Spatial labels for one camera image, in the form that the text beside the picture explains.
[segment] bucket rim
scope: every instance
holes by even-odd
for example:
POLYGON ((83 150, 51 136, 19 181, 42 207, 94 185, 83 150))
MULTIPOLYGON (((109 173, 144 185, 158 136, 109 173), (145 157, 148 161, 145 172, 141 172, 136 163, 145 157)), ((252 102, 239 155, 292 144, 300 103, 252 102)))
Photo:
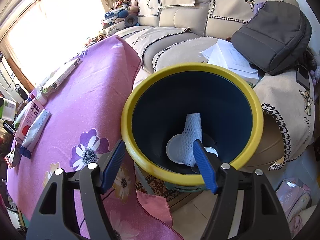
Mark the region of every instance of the bucket rim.
POLYGON ((131 158, 139 167, 156 178, 177 185, 197 186, 204 184, 201 174, 180 174, 159 167, 142 153, 134 140, 132 132, 133 112, 143 93, 157 81, 167 76, 187 71, 208 72, 226 78, 236 85, 248 100, 252 112, 252 130, 246 146, 230 163, 236 170, 242 168, 250 160, 260 143, 263 131, 263 112, 258 96, 245 80, 228 69, 207 63, 182 63, 164 68, 148 76, 132 91, 124 105, 121 116, 121 135, 131 158))

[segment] metal screw head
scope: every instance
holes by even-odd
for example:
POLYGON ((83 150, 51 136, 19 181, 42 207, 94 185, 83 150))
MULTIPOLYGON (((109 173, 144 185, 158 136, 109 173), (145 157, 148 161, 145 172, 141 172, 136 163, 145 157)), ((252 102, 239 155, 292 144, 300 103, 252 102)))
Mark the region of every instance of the metal screw head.
POLYGON ((223 164, 221 164, 221 168, 223 168, 224 170, 228 170, 228 169, 230 169, 230 164, 229 163, 223 163, 223 164))
POLYGON ((56 175, 60 175, 60 174, 62 174, 63 173, 63 169, 61 169, 61 168, 57 168, 55 171, 54 171, 54 174, 56 174, 56 175))
POLYGON ((89 163, 89 164, 88 164, 88 168, 89 168, 90 170, 95 169, 97 166, 98 166, 97 163, 89 163))
POLYGON ((256 170, 254 171, 254 173, 257 174, 257 175, 259 175, 259 176, 261 176, 261 175, 263 174, 263 171, 260 170, 260 169, 256 169, 256 170))

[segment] purple flower pattern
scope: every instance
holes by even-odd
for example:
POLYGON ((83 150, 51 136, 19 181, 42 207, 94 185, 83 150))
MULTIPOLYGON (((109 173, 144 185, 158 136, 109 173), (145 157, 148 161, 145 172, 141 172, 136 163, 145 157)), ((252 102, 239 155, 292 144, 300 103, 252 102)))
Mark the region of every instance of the purple flower pattern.
POLYGON ((82 133, 79 141, 80 144, 71 150, 72 157, 69 164, 74 171, 81 170, 91 162, 97 162, 102 154, 109 152, 108 139, 99 139, 96 129, 82 133))

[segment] patterned rug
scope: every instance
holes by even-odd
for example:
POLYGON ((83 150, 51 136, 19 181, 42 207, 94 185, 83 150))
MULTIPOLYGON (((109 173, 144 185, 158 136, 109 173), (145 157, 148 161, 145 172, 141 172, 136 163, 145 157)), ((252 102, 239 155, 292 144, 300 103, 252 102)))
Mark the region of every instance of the patterned rug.
MULTIPOLYGON (((163 180, 157 179, 152 175, 146 175, 145 179, 156 195, 165 197, 167 199, 171 212, 187 204, 202 192, 200 191, 190 193, 167 189, 163 180)), ((147 193, 139 181, 136 181, 136 189, 147 193)))

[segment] white paper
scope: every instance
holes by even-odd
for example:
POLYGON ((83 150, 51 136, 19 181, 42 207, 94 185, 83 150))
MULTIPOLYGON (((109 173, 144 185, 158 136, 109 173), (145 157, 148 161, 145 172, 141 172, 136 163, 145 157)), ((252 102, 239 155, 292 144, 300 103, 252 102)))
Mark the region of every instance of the white paper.
POLYGON ((211 46, 211 47, 207 48, 206 50, 200 52, 207 60, 209 60, 209 58, 211 56, 212 47, 213 46, 211 46))
POLYGON ((253 84, 259 81, 258 70, 250 67, 250 62, 233 47, 231 42, 218 39, 216 44, 203 52, 207 55, 209 51, 211 55, 208 64, 229 69, 253 84))

